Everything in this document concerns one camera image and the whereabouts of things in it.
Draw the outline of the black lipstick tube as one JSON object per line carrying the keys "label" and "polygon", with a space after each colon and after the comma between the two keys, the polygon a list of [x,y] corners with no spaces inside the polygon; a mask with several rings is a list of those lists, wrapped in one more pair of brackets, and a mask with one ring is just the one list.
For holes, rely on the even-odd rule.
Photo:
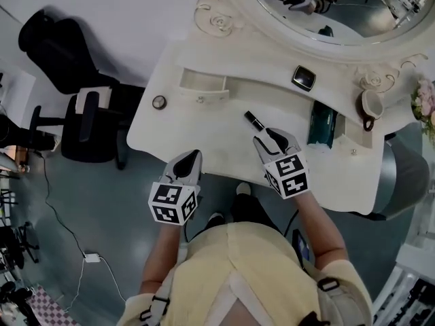
{"label": "black lipstick tube", "polygon": [[246,111],[244,113],[244,118],[258,131],[261,132],[264,130],[264,125],[260,122],[260,120],[250,111]]}

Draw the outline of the white drawer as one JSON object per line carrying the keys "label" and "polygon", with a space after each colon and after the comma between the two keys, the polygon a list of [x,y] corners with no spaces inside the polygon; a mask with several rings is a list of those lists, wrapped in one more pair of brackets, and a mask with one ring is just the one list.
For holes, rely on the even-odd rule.
{"label": "white drawer", "polygon": [[[366,132],[361,126],[338,113],[332,144],[332,149],[333,148],[340,149],[344,153],[353,156],[366,154],[372,149],[372,133]],[[327,152],[332,149],[318,150]]]}
{"label": "white drawer", "polygon": [[179,83],[180,95],[200,105],[214,105],[229,100],[227,77],[184,69]]}

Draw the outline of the pink checkered cloth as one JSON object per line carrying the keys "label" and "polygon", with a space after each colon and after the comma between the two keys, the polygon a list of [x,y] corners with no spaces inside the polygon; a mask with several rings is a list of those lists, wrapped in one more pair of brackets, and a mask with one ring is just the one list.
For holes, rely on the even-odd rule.
{"label": "pink checkered cloth", "polygon": [[28,303],[41,326],[81,326],[57,302],[55,302],[42,286],[32,288]]}

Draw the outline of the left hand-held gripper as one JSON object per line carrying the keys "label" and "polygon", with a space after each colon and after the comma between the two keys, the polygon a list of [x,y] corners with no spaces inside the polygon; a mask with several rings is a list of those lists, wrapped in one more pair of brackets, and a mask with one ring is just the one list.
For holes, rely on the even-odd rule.
{"label": "left hand-held gripper", "polygon": [[165,168],[165,175],[153,182],[148,206],[154,221],[183,226],[199,206],[199,185],[203,155],[199,149],[181,153]]}

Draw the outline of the teal rectangular box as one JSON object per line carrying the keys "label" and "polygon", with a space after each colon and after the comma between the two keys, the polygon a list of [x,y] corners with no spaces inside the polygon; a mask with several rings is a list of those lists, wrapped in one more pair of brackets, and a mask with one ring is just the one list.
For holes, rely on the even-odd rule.
{"label": "teal rectangular box", "polygon": [[332,149],[338,113],[319,101],[313,103],[307,145]]}

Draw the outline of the black blue hip device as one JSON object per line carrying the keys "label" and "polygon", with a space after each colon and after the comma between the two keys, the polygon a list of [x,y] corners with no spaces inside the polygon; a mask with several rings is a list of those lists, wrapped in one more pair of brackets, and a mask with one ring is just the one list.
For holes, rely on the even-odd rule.
{"label": "black blue hip device", "polygon": [[296,256],[301,267],[304,267],[304,261],[309,261],[309,246],[303,238],[300,230],[295,229],[292,232],[292,247],[296,252]]}

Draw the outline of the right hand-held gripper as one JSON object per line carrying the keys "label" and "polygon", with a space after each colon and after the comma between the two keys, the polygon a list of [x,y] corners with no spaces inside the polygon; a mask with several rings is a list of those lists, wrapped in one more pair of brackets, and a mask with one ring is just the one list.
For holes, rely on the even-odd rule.
{"label": "right hand-held gripper", "polygon": [[253,144],[264,164],[269,185],[282,199],[308,192],[309,168],[296,137],[278,128],[266,128],[266,133],[279,149],[268,147],[259,137],[253,138]]}

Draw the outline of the person's right forearm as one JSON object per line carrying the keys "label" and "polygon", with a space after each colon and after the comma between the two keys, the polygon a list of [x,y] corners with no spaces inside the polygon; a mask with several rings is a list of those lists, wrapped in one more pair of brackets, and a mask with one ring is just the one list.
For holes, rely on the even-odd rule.
{"label": "person's right forearm", "polygon": [[311,192],[293,198],[311,248],[315,266],[322,270],[337,260],[348,260],[345,241],[338,228]]}

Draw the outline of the cream brown-handled mug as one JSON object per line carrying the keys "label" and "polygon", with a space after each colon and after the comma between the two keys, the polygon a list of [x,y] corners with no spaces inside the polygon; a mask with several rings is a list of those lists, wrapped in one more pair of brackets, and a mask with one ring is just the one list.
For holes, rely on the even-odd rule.
{"label": "cream brown-handled mug", "polygon": [[361,92],[355,101],[357,114],[362,119],[363,129],[370,132],[384,112],[384,106],[380,96],[373,90]]}

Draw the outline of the oval white-framed mirror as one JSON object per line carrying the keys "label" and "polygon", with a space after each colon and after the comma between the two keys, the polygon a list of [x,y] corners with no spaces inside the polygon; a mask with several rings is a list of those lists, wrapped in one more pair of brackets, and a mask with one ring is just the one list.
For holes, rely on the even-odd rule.
{"label": "oval white-framed mirror", "polygon": [[262,62],[293,69],[389,63],[421,57],[435,44],[435,2],[415,24],[386,36],[348,40],[309,31],[259,0],[198,0],[194,11],[198,51],[224,63]]}

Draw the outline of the black office chair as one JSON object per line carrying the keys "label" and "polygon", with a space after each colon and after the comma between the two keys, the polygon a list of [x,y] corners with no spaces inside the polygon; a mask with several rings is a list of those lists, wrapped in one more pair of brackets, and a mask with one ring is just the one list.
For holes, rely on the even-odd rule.
{"label": "black office chair", "polygon": [[62,126],[63,157],[85,163],[115,161],[124,170],[126,134],[145,89],[100,73],[79,24],[71,18],[53,21],[39,10],[21,28],[18,45],[70,97],[64,117],[43,117],[41,106],[34,108],[30,141],[36,141],[40,126]]}

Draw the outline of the person's left forearm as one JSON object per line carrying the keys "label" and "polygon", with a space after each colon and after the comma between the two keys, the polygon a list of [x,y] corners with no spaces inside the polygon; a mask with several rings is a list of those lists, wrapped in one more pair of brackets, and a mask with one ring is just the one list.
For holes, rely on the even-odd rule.
{"label": "person's left forearm", "polygon": [[177,263],[181,226],[162,224],[147,257],[139,293],[155,293]]}

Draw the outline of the white ornate dressing table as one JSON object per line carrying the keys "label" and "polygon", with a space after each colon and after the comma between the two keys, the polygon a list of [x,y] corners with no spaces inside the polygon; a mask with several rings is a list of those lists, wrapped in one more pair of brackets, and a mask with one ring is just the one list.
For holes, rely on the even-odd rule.
{"label": "white ornate dressing table", "polygon": [[[369,38],[325,16],[290,10],[274,0],[259,1],[286,20],[317,34],[348,40]],[[403,18],[391,30],[376,36],[415,24],[435,0],[422,2],[423,7],[412,20]],[[199,149],[203,153],[204,173],[266,185],[252,142],[254,129],[244,118],[244,113],[250,111],[267,126],[286,130],[296,137],[309,163],[311,189],[323,207],[362,215],[371,213],[381,174],[384,137],[413,121],[411,92],[428,61],[428,48],[421,57],[375,65],[326,67],[318,71],[301,65],[316,74],[313,88],[306,92],[292,83],[297,66],[289,69],[262,62],[224,63],[197,50],[193,45],[197,35],[194,23],[185,40],[165,48],[128,132],[129,146],[164,162],[185,151]],[[179,83],[184,69],[226,76],[229,100],[200,105],[183,98]],[[353,156],[335,148],[322,152],[307,145],[315,101],[363,128],[355,101],[365,90],[375,91],[384,106],[383,115],[370,131],[372,149],[368,153]],[[152,99],[158,95],[167,100],[163,110],[152,106]]]}

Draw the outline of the black square compact case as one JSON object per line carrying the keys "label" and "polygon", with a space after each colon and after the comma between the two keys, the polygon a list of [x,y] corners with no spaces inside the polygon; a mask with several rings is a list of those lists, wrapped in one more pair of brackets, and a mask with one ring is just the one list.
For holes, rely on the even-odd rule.
{"label": "black square compact case", "polygon": [[314,86],[316,74],[307,68],[298,65],[292,76],[292,83],[300,89],[310,92]]}

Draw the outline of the person's left white shoe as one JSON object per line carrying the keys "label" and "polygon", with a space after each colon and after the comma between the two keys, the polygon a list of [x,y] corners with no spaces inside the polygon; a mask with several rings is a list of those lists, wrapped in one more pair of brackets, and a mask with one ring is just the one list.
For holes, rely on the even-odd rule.
{"label": "person's left white shoe", "polygon": [[216,212],[210,216],[206,229],[224,224],[226,224],[225,216],[222,213]]}

